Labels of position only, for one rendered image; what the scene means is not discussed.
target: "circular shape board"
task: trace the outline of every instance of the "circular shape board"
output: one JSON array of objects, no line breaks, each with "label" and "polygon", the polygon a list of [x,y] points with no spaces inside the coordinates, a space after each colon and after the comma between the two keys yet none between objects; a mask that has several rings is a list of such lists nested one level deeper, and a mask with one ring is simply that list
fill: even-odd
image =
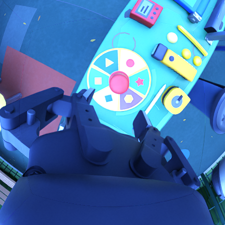
[{"label": "circular shape board", "polygon": [[147,97],[150,86],[151,73],[147,63],[140,55],[125,48],[102,52],[87,72],[87,87],[95,89],[93,99],[111,111],[127,111],[138,106]]}]

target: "white pen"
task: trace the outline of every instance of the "white pen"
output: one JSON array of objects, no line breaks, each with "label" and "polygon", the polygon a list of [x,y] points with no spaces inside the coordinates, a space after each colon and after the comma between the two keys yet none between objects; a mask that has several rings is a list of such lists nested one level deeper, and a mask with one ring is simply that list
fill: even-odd
[{"label": "white pen", "polygon": [[154,97],[154,99],[152,100],[152,102],[150,103],[150,105],[147,107],[147,109],[145,110],[145,113],[148,114],[150,112],[150,110],[152,109],[152,107],[154,106],[154,104],[156,104],[157,100],[160,98],[160,96],[162,95],[162,93],[164,92],[165,88],[166,88],[166,84],[163,85],[163,87],[159,90],[159,92],[157,93],[157,95]]}]

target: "red device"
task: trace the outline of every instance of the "red device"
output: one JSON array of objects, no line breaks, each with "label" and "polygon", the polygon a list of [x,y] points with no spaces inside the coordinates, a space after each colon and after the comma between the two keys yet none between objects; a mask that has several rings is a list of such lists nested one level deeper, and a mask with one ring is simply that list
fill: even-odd
[{"label": "red device", "polygon": [[138,0],[130,12],[129,17],[148,28],[157,21],[163,7],[151,0]]}]

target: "red panel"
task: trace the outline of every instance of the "red panel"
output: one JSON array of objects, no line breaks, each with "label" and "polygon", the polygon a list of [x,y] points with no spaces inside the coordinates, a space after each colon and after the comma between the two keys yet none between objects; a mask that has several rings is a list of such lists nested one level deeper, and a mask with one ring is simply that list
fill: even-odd
[{"label": "red panel", "polygon": [[[58,87],[70,96],[76,81],[43,63],[7,46],[1,72],[0,93],[5,99],[21,93],[25,98],[43,90]],[[40,136],[56,132],[61,116],[40,131]]]}]

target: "pink circle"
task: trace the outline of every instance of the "pink circle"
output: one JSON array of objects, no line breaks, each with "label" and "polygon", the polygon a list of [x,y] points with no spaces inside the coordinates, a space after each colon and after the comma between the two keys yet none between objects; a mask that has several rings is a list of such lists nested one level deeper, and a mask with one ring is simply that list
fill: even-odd
[{"label": "pink circle", "polygon": [[129,77],[122,71],[116,71],[109,77],[109,87],[116,94],[123,94],[129,88]]},{"label": "pink circle", "polygon": [[133,67],[134,64],[135,64],[135,62],[134,62],[133,59],[128,59],[128,60],[126,61],[126,65],[127,65],[128,67]]}]

